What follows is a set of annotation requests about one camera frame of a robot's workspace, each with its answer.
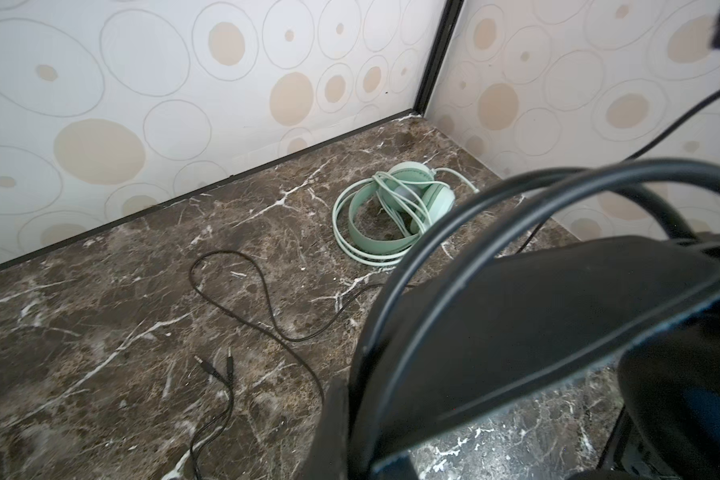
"brown marble surface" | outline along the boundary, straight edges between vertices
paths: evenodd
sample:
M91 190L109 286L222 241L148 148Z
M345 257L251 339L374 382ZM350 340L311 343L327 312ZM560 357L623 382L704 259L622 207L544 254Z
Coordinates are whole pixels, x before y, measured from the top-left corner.
M187 270L203 252L242 250L263 268L283 328L313 331L342 296L387 275L336 247L334 199L404 160L455 168L479 187L498 181L426 121L396 120L1 271L0 480L191 478L192 432L226 402L192 355L222 368L228 347L234 417L204 453L203 471L291 478L320 410L314 385L276 343L199 298ZM443 177L457 198L468 194ZM416 280L439 272L518 201L463 227ZM530 249L572 241L550 222ZM268 322L247 264L215 259L198 278L234 311ZM324 381L346 374L372 298L364 294L323 335L295 346ZM619 406L612 371L592 372L437 438L414 461L430 479L565 478L596 462Z

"mint green ear cup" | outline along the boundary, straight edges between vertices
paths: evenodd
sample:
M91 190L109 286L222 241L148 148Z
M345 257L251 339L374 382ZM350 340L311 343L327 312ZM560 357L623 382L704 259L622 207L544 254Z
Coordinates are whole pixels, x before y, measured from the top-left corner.
M451 208L456 203L456 194L445 185L435 184L428 187L424 192L422 202L427 206L429 217L432 219L432 224L434 224L434 222L451 211ZM422 221L424 220L423 215L419 215L419 218ZM411 220L410 230L412 234L418 233L418 224L413 220Z
M432 172L430 169L424 165L420 164L419 162L412 162L412 161L406 161L402 162L400 164L395 165L391 169L389 169L389 172L387 172L394 178L397 178L398 180L404 181L404 182L432 182L434 181L434 176L432 175ZM401 187L399 184L396 184L392 180L386 180L384 182L387 187L389 187L391 190L393 190L396 194L400 195L401 197L407 198L408 200L414 200L414 198L411 196L411 194L403 187ZM408 188L413 190L413 192L421 197L422 191L426 186L417 186L417 185L409 185ZM379 194L382 196L382 199L386 203L387 206L390 206L394 210L398 212L405 211L404 208L401 206L401 201L397 200L393 196L389 194L389 192L381 191Z

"black edge trim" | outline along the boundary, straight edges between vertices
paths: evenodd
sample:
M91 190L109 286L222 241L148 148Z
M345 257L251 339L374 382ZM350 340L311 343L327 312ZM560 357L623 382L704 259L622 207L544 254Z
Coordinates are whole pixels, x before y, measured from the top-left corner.
M293 160L294 158L301 157L304 154L308 154L319 148L323 148L323 147L330 145L336 141L344 140L345 138L349 138L349 137L359 134L363 131L370 130L371 128L377 127L381 124L385 124L388 121L397 120L399 118L405 117L406 115L413 114L413 113L414 113L414 110L412 108L409 108L408 110L403 110L400 113L390 115L389 117L383 118L382 120L378 120L378 121L373 122L372 124L365 125L365 127L356 128L355 130L349 131L345 134L341 134L334 138L320 142L319 144L315 144L311 147L307 147L304 150L299 150L295 153L286 155L285 157L281 157L281 158L272 160L271 162L268 162L266 164L259 165L258 167L254 167L254 168L251 168L250 170L241 172L240 174L232 175L223 180L219 180L219 181L215 182L214 184L206 185L203 188L198 188L197 190L193 190L193 191L189 192L188 194L180 195L179 197L173 197L170 200L164 201L162 204L158 204L158 205L151 206L149 208L145 208L142 211L136 212L129 216L124 216L123 218L120 218L113 222L109 222L108 224L104 224L101 226L97 226L96 228L86 230L85 232L83 232L80 235L71 236L70 238L67 238L66 240L62 240L61 242L57 242L56 244L48 245L44 248L35 250L33 252L29 252L28 254L25 254L22 256L17 256L16 258L14 258L12 260L9 260L7 262L3 262L2 264L0 264L0 271L5 270L7 268L11 268L12 266L17 265L17 264L22 264L23 262L26 262L28 260L38 258L39 256L49 254L50 252L53 252L54 250L58 250L59 248L63 248L65 246L74 244L75 242L79 242L80 240L83 240L90 236L98 235L102 232L105 232L106 230L115 228L118 225L122 225L126 222L130 222L130 221L140 218L142 216L152 214L153 212L157 212L158 210L162 210L164 208L167 208L168 206L179 203L188 198L195 197L196 195L205 193L209 190L215 190L216 188L230 184L233 181L240 180L241 178L248 177L249 175L259 173L262 170L266 170L268 168L275 167L277 165L287 162L288 160Z
M434 43L429 53L427 67L424 69L424 77L421 85L419 85L416 101L413 104L413 110L422 116L426 113L427 105L429 105L429 100L434 91L434 85L438 81L440 68L443 65L443 60L445 60L445 54L448 52L448 46L451 44L451 37L463 4L464 0L447 0L443 7L440 25L438 25L438 30L434 34Z

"mint green headphones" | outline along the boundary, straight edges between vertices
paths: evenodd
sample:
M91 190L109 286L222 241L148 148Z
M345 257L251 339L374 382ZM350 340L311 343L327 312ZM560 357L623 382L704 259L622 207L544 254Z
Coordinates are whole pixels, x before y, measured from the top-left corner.
M431 170L419 162L406 161L395 165L388 172L376 172L373 177L350 185L333 205L333 235L338 246L354 260L370 266L393 266L405 255L411 245L435 222L451 210L456 196L445 182L437 181L437 172L447 171L456 175L473 192L478 189L462 174L450 168ZM376 195L382 208L400 229L399 240L374 240L360 233L355 226L355 215L360 206ZM339 233L336 221L338 213L349 202L349 236L351 245ZM401 213L411 217L406 226Z

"wall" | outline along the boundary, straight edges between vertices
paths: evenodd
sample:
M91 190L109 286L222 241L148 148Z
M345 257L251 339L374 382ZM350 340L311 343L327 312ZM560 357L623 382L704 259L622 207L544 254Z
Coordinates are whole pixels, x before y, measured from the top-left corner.
M719 10L719 0L466 0L427 117L503 178L622 160L720 88L720 51L707 47ZM720 101L659 155L720 164ZM697 230L720 232L720 197L651 187ZM664 237L610 193L555 218L581 239Z
M444 0L0 0L0 263L413 106Z

